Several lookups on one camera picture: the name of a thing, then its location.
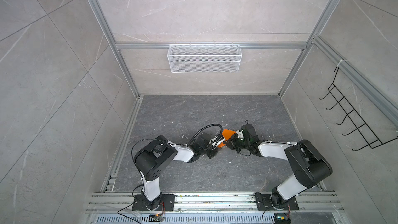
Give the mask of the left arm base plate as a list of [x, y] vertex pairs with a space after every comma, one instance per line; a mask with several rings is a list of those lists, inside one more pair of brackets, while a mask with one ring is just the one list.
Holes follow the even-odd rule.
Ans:
[[145, 195], [136, 195], [132, 205], [133, 211], [172, 211], [175, 204], [175, 195], [160, 194], [155, 200], [149, 201]]

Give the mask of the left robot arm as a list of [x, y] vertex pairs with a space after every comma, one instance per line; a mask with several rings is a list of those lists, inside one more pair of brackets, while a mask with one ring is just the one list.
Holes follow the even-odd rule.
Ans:
[[193, 163], [200, 156], [210, 159], [218, 152], [218, 146], [225, 141], [222, 134], [214, 138], [206, 133], [194, 137], [188, 144], [176, 144], [160, 135], [137, 153], [131, 151], [132, 160], [142, 178], [142, 195], [145, 206], [155, 210], [161, 202], [159, 177], [173, 161]]

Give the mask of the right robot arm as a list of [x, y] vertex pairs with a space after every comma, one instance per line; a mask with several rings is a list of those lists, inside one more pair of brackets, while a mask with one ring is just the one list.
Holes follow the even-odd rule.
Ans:
[[258, 157], [272, 157], [289, 162], [293, 174], [272, 189], [272, 207], [281, 209], [296, 195], [313, 188], [333, 173], [331, 165], [309, 140], [296, 143], [261, 141], [243, 132], [233, 134], [223, 142], [236, 152], [242, 149]]

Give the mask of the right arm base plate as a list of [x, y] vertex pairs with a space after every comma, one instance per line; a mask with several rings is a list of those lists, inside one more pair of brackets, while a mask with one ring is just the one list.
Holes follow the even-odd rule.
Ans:
[[299, 210], [299, 206], [295, 197], [289, 200], [284, 200], [277, 194], [262, 194], [259, 192], [255, 192], [254, 197], [258, 210]]

